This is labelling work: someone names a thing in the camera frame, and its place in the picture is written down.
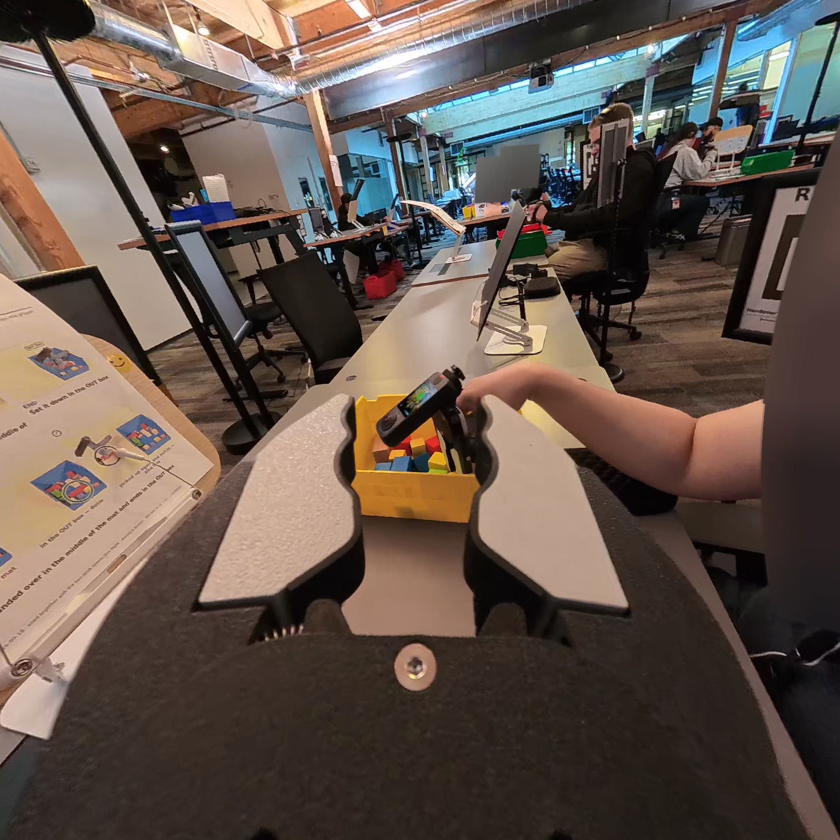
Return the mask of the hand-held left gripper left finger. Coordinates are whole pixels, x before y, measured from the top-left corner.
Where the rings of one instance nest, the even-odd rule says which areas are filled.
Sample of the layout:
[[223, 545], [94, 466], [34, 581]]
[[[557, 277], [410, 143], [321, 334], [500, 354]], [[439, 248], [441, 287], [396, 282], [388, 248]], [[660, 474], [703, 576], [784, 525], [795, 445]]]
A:
[[355, 409], [339, 394], [280, 432], [253, 461], [197, 603], [266, 606], [281, 628], [310, 604], [344, 604], [364, 578]]

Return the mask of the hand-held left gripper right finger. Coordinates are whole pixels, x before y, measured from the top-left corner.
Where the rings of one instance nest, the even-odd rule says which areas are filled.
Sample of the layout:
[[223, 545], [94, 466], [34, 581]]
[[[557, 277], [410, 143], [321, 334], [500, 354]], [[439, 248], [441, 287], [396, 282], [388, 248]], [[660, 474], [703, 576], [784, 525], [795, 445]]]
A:
[[476, 629], [518, 605], [528, 634], [562, 634], [560, 610], [627, 616], [629, 604], [573, 459], [501, 399], [477, 411], [464, 573]]

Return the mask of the yellow plastic bin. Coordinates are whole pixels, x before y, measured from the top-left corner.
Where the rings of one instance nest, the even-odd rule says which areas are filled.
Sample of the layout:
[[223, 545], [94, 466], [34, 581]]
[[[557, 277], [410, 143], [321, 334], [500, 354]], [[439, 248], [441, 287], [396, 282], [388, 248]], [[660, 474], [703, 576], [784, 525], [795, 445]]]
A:
[[391, 462], [377, 465], [371, 452], [375, 423], [404, 398], [403, 394], [361, 396], [355, 403], [356, 439], [353, 488], [365, 516], [467, 522], [479, 482], [474, 475], [446, 475], [415, 470], [391, 472]]

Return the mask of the person's right forearm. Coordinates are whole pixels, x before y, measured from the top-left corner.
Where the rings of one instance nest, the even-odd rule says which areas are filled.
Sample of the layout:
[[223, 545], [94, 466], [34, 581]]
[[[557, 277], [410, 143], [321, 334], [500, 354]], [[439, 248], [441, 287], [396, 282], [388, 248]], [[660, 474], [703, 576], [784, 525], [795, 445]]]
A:
[[528, 399], [630, 477], [693, 499], [762, 496], [762, 401], [694, 418], [567, 375], [529, 384]]

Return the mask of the person's right hand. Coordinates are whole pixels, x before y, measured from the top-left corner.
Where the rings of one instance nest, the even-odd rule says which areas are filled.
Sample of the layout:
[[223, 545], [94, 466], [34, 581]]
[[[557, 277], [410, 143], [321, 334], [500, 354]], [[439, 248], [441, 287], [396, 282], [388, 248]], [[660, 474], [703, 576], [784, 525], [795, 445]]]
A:
[[477, 376], [463, 384], [457, 407], [465, 415], [477, 410], [485, 396], [495, 396], [514, 410], [530, 398], [545, 372], [544, 365], [520, 361]]

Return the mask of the black mesh pad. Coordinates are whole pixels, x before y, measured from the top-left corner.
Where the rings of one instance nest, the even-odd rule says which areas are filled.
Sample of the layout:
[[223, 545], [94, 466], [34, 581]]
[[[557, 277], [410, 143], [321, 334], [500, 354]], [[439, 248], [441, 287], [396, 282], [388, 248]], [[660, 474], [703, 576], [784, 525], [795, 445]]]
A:
[[678, 496], [658, 490], [610, 465], [588, 448], [568, 448], [575, 464], [592, 471], [635, 517], [654, 516], [675, 509]]

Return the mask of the black office chair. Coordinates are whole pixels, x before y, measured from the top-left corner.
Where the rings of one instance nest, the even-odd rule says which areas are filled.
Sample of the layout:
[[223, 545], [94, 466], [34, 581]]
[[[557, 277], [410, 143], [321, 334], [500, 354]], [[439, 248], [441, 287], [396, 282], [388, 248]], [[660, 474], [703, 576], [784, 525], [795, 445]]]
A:
[[566, 290], [581, 297], [578, 320], [583, 330], [600, 347], [601, 361], [610, 361], [606, 350], [607, 330], [624, 329], [631, 340], [638, 340], [641, 332], [632, 324], [617, 322], [607, 316], [613, 308], [630, 303], [635, 311], [636, 300], [644, 294], [649, 279], [648, 242], [655, 223], [658, 200], [673, 168], [674, 157], [655, 163], [653, 192], [637, 220], [620, 224], [611, 232], [607, 247], [606, 269], [587, 272], [566, 283]]
[[363, 344], [354, 310], [313, 252], [259, 271], [308, 353], [314, 381], [328, 384]]

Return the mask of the white paper holder bar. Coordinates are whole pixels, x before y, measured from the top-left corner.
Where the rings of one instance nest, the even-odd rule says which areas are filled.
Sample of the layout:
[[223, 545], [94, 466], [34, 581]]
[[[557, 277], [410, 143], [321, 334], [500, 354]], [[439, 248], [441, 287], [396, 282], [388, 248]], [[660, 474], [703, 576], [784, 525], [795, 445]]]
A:
[[57, 540], [2, 572], [2, 691], [33, 674], [61, 681], [71, 669], [58, 656], [65, 643], [203, 498], [197, 487], [180, 490], [143, 521], [129, 517], [151, 488], [111, 511], [92, 527], [87, 513]]

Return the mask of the dark display board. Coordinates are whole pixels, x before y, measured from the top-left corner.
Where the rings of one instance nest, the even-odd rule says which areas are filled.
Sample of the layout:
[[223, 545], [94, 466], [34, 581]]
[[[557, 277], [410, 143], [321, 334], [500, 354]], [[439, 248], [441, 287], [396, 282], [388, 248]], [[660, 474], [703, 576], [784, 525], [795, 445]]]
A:
[[489, 275], [481, 290], [480, 297], [477, 301], [478, 309], [473, 321], [478, 330], [478, 336], [481, 335], [482, 330], [486, 327], [490, 311], [494, 300], [497, 297], [502, 278], [505, 275], [508, 264], [510, 262], [512, 251], [515, 249], [522, 227], [526, 222], [526, 213], [524, 208], [518, 204], [513, 203], [511, 212], [500, 244], [497, 248], [497, 253], [490, 266]]

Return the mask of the tilted white board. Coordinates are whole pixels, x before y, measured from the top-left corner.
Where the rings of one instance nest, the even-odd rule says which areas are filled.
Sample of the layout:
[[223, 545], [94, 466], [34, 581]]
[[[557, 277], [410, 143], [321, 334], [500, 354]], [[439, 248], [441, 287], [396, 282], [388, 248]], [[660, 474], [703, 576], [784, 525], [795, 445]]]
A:
[[418, 207], [421, 211], [431, 214], [434, 220], [444, 225], [456, 236], [453, 253], [446, 260], [448, 265], [465, 263], [471, 260], [471, 254], [464, 248], [467, 233], [467, 226], [465, 224], [451, 217], [444, 209], [436, 204], [414, 201], [412, 199], [403, 199], [402, 204], [412, 209]]

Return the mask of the printed instruction sheet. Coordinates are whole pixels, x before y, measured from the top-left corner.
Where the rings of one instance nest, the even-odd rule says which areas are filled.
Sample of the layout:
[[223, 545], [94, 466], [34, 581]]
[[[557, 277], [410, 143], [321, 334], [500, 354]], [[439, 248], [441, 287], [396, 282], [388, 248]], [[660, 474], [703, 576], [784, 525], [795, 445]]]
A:
[[196, 487], [211, 462], [80, 333], [4, 276], [1, 301], [2, 568], [146, 487], [138, 522]]

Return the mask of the wooden top desk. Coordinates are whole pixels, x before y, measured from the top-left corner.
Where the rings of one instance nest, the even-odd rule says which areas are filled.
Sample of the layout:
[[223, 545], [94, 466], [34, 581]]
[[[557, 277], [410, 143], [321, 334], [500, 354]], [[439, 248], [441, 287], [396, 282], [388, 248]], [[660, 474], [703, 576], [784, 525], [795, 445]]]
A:
[[239, 245], [249, 245], [260, 239], [269, 239], [271, 252], [277, 264], [284, 261], [280, 251], [277, 237], [280, 235], [280, 226], [288, 219], [297, 219], [300, 216], [308, 215], [307, 208], [293, 209], [275, 213], [264, 213], [261, 215], [238, 217], [236, 219], [212, 224], [199, 224], [208, 238], [219, 248], [232, 248]]

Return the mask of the black framed panel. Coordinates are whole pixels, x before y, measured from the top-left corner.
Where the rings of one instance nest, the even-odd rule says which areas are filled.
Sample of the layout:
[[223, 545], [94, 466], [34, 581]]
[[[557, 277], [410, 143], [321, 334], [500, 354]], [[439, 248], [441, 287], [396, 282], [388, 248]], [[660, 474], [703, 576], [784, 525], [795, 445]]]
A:
[[161, 378], [96, 266], [41, 272], [17, 284], [79, 333], [105, 340], [158, 386]]

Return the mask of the blue storage bin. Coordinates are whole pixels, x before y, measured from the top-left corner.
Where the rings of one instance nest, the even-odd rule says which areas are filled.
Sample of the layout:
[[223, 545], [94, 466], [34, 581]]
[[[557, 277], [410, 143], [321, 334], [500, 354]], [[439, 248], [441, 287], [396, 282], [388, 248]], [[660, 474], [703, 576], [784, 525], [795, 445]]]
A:
[[203, 225], [233, 221], [237, 218], [231, 202], [203, 203], [184, 208], [171, 208], [174, 223], [197, 221]]

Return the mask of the framed marker sign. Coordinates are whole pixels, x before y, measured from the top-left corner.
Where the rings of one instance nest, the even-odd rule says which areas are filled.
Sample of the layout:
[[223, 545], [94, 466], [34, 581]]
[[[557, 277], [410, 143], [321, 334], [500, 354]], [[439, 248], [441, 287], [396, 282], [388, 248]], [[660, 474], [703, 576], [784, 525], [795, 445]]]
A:
[[721, 336], [771, 344], [820, 167], [759, 179]]

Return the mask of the grey trash can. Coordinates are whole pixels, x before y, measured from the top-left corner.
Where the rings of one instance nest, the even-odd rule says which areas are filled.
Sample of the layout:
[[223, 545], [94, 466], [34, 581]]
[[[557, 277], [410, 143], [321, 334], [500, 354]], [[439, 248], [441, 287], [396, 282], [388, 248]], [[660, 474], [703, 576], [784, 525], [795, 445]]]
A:
[[751, 215], [740, 215], [726, 219], [721, 226], [715, 262], [719, 266], [737, 266], [747, 242]]

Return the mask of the wooden beam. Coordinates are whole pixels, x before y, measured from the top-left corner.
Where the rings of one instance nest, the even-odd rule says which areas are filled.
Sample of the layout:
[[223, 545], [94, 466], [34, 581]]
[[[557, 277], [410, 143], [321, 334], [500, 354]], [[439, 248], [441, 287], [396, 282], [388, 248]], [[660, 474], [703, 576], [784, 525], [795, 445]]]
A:
[[17, 237], [38, 268], [68, 270], [86, 265], [1, 131], [1, 204]]

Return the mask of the black metal frame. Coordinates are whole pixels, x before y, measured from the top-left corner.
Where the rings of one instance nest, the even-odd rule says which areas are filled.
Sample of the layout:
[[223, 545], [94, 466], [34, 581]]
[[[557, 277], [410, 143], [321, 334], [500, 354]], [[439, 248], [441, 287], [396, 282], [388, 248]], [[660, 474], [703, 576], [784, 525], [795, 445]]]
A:
[[249, 432], [260, 438], [279, 419], [268, 409], [265, 399], [280, 398], [287, 392], [282, 389], [261, 392], [251, 372], [260, 361], [272, 367], [277, 365], [256, 337], [255, 325], [249, 320], [203, 226], [192, 220], [166, 225], [165, 230], [190, 277], [192, 294], [213, 326], [213, 335], [224, 347], [246, 397], [257, 407], [257, 415], [250, 415], [239, 397], [238, 387], [234, 386], [231, 398], [241, 408]]

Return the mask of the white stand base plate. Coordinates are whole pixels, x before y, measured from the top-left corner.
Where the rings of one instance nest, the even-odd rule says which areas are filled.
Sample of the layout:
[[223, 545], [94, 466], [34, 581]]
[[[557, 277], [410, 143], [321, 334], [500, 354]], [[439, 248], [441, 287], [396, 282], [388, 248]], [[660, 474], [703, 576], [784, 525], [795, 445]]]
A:
[[2, 709], [1, 723], [5, 729], [37, 739], [50, 738], [81, 661], [138, 572], [132, 571], [50, 656], [53, 665], [63, 664], [62, 679], [49, 682], [42, 676], [32, 675], [15, 690]]

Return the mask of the silver ventilation duct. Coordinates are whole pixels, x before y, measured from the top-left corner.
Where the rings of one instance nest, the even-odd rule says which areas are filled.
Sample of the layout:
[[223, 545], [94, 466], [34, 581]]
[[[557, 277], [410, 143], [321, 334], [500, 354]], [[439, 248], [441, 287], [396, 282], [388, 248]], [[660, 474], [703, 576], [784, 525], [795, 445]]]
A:
[[304, 96], [313, 84], [261, 69], [237, 51], [176, 24], [155, 28], [109, 6], [90, 3], [96, 18], [93, 35], [137, 49], [163, 69], [217, 88], [268, 98]]

